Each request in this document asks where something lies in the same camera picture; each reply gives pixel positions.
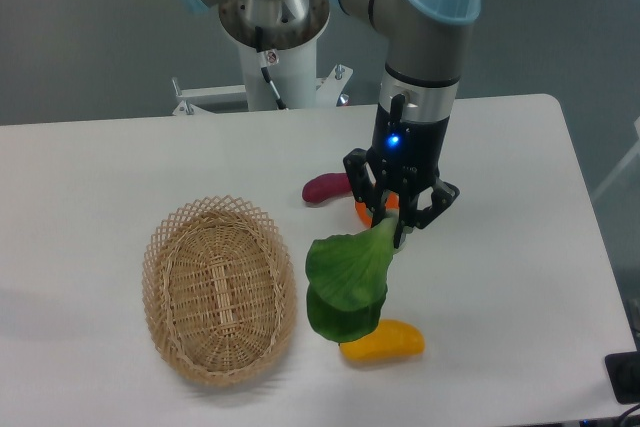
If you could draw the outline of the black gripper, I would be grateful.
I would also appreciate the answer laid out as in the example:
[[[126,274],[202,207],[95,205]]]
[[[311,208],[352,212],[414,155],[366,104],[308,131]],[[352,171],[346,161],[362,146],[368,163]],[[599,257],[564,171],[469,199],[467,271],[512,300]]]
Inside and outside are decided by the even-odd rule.
[[[343,158],[354,200],[372,220],[383,220],[386,214],[385,187],[398,194],[395,248],[402,246],[408,233],[431,224],[459,196],[455,185],[437,178],[448,123],[446,118],[435,123],[400,120],[393,124],[390,112],[378,105],[370,147],[370,169],[377,183],[370,178],[364,149],[355,148]],[[419,208],[420,194],[428,188],[432,189],[431,203]]]

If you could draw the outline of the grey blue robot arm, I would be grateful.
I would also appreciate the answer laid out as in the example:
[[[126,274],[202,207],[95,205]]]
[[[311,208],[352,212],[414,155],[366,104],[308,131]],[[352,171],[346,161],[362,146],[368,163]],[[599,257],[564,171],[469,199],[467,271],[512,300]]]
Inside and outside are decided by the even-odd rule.
[[[252,111],[315,107],[316,43],[332,8],[367,23],[388,49],[371,146],[344,160],[354,198],[375,222],[395,194],[401,243],[448,209],[458,189],[439,157],[482,0],[182,0],[216,9],[236,44]]]

